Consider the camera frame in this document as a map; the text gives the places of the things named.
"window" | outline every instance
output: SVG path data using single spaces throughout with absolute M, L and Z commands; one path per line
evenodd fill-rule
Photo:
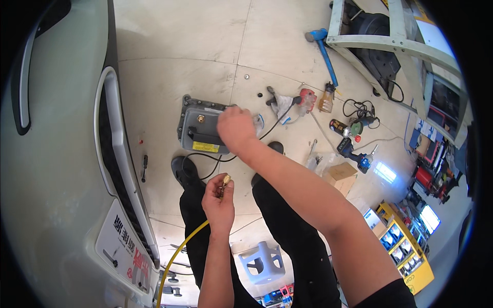
M 395 174 L 392 169 L 390 169 L 386 164 L 382 162 L 378 162 L 375 169 L 373 169 L 373 172 L 378 174 L 382 179 L 389 182 L 390 184 L 392 184 L 397 177 L 397 174 Z
M 423 207 L 423 210 L 421 211 L 421 214 L 420 214 L 420 218 L 423 221 L 424 225 L 426 226 L 428 233 L 430 233 L 430 234 L 432 234 L 433 231 L 435 231 L 435 229 L 440 224 L 440 219 L 438 219 L 438 216 L 430 208 L 429 205 L 426 205 L 425 207 Z

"battery pack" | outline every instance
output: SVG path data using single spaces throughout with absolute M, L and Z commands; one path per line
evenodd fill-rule
M 183 96 L 181 115 L 176 133 L 185 150 L 208 154 L 229 154 L 217 133 L 217 118 L 228 107 L 219 103 Z

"yellow hose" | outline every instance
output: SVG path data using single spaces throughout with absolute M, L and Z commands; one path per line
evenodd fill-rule
M 189 236 L 181 243 L 180 247 L 178 247 L 175 251 L 175 254 L 173 257 L 171 257 L 170 261 L 168 262 L 168 265 L 166 265 L 166 269 L 164 270 L 163 278 L 161 278 L 161 284 L 159 285 L 159 292 L 157 294 L 157 303 L 156 303 L 156 308 L 161 307 L 161 295 L 163 294 L 163 287 L 164 287 L 164 281 L 166 280 L 166 275 L 170 271 L 170 266 L 175 260 L 176 256 L 179 254 L 179 252 L 183 249 L 183 247 L 188 243 L 188 241 L 196 235 L 200 230 L 202 230 L 206 225 L 209 224 L 209 221 L 206 220 L 203 222 L 202 225 L 200 225 L 197 229 L 195 229 L 192 233 L 190 233 Z

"person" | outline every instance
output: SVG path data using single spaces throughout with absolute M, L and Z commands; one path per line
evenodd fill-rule
M 257 172 L 251 183 L 253 197 L 269 231 L 293 264 L 293 307 L 341 307 L 337 281 L 317 230 L 327 239 L 334 271 L 350 307 L 416 306 L 361 213 L 336 188 L 284 156 L 281 143 L 263 144 L 247 109 L 227 108 L 218 118 L 217 131 L 231 153 Z M 175 157 L 171 165 L 184 188 L 180 210 L 185 237 L 209 220 L 187 243 L 200 289 L 198 307 L 262 307 L 241 284 L 229 247 L 235 218 L 234 180 L 221 200 L 218 191 L 226 174 L 216 175 L 206 185 L 193 162 L 183 159 Z

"blue handle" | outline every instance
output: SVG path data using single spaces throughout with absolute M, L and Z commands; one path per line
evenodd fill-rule
M 325 60 L 325 64 L 327 64 L 327 68 L 329 69 L 332 83 L 334 84 L 334 87 L 337 88 L 339 84 L 337 83 L 336 73 L 334 73 L 334 69 L 332 68 L 332 63 L 330 62 L 329 55 L 327 55 L 327 51 L 325 50 L 325 46 L 323 45 L 322 40 L 317 40 L 317 43 L 320 48 L 320 52 L 322 53 L 323 59 Z

